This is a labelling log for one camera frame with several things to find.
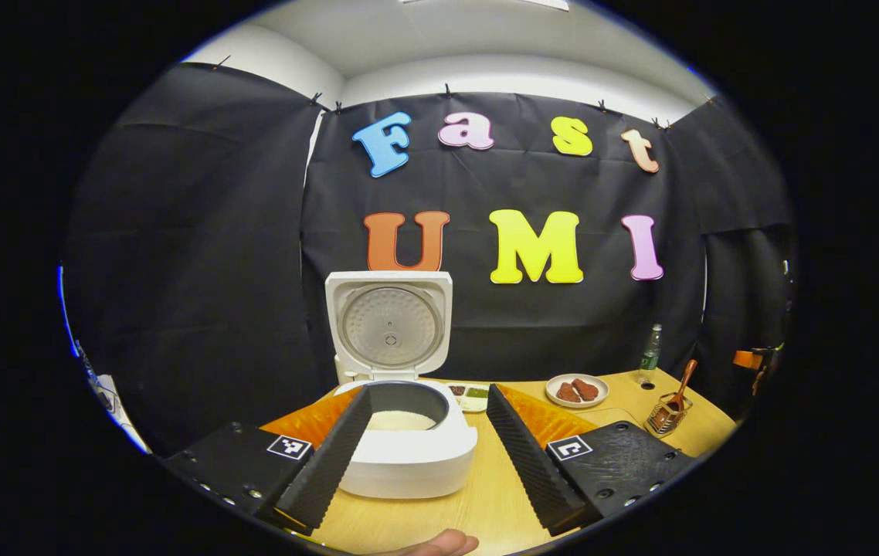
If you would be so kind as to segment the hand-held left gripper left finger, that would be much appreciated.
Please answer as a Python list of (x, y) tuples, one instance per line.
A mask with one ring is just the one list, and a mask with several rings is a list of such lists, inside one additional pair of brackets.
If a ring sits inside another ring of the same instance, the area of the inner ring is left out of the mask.
[(322, 524), (372, 416), (366, 388), (338, 400), (321, 443), (231, 422), (171, 455), (165, 468), (246, 517), (302, 535)]

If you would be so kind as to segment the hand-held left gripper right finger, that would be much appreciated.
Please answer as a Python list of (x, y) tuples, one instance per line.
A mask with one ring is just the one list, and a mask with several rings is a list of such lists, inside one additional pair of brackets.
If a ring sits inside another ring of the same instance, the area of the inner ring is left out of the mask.
[(552, 536), (616, 520), (696, 461), (628, 420), (595, 425), (506, 385), (490, 385), (487, 415)]

